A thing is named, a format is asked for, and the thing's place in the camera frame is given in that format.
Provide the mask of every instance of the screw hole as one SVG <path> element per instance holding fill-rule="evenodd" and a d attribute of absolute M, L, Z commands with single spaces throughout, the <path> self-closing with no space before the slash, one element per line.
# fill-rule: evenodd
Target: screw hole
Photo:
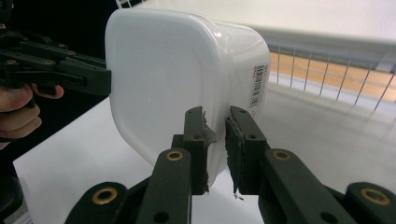
<path fill-rule="evenodd" d="M 390 198 L 378 189 L 362 189 L 361 195 L 368 201 L 379 205 L 390 205 Z"/>
<path fill-rule="evenodd" d="M 92 200 L 96 204 L 106 204 L 113 201 L 117 194 L 117 190 L 114 188 L 99 189 L 93 194 Z"/>
<path fill-rule="evenodd" d="M 335 216 L 330 213 L 322 212 L 320 213 L 320 217 L 327 223 L 337 223 L 338 220 Z"/>
<path fill-rule="evenodd" d="M 289 153 L 284 152 L 284 151 L 275 151 L 274 152 L 274 157 L 277 158 L 280 161 L 288 161 L 288 160 L 290 160 Z"/>
<path fill-rule="evenodd" d="M 183 153 L 180 151 L 171 151 L 166 155 L 166 159 L 169 161 L 179 161 L 183 158 Z"/>
<path fill-rule="evenodd" d="M 155 214 L 154 221 L 155 223 L 164 223 L 169 220 L 169 214 L 165 212 L 159 212 Z"/>

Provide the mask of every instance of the barcode label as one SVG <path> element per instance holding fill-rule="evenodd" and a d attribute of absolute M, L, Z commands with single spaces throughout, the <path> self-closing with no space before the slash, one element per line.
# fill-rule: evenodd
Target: barcode label
<path fill-rule="evenodd" d="M 265 82 L 267 80 L 267 65 L 259 65 L 254 67 L 253 73 L 253 84 L 251 88 L 250 102 L 249 102 L 249 112 L 254 118 L 257 109 L 260 107 L 262 102 L 262 96 L 264 93 Z"/>

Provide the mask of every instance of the black device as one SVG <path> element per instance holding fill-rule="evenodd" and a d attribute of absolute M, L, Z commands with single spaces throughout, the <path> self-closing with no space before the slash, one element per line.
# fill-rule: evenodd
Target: black device
<path fill-rule="evenodd" d="M 342 194 L 325 187 L 297 155 L 270 148 L 244 109 L 231 106 L 225 126 L 233 190 L 259 196 L 264 223 L 395 223 L 396 195 L 389 190 L 354 183 Z M 66 224 L 191 223 L 191 195 L 208 190 L 205 155 L 212 141 L 207 133 L 202 108 L 187 111 L 184 134 L 174 135 L 151 177 L 130 189 L 112 182 L 92 187 Z"/>
<path fill-rule="evenodd" d="M 35 83 L 46 94 L 54 94 L 56 85 L 91 95 L 110 94 L 111 72 L 105 60 L 78 54 L 45 35 L 8 28 L 12 2 L 0 0 L 0 86 L 18 89 Z M 32 99 L 25 107 L 34 106 Z M 0 188 L 1 223 L 21 206 L 22 191 L 15 176 L 1 177 Z"/>

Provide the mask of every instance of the wooden floor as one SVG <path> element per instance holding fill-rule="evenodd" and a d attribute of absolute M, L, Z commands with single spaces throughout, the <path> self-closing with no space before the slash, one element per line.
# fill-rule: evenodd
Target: wooden floor
<path fill-rule="evenodd" d="M 342 87 L 343 90 L 360 92 L 378 99 L 383 95 L 383 100 L 396 102 L 396 78 L 389 83 L 392 78 L 389 73 L 368 71 L 352 66 L 346 67 L 338 63 L 327 65 L 326 62 L 298 57 L 293 60 L 293 56 L 278 55 L 277 53 L 271 53 L 271 61 L 272 72 L 302 79 L 307 78 L 318 83 L 324 82 L 325 85 Z"/>

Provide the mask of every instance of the barcode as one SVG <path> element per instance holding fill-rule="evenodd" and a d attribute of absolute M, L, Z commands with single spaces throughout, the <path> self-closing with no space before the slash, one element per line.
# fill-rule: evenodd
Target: barcode
<path fill-rule="evenodd" d="M 249 108 L 257 106 L 262 101 L 262 91 L 265 84 L 266 66 L 254 67 L 253 88 Z"/>

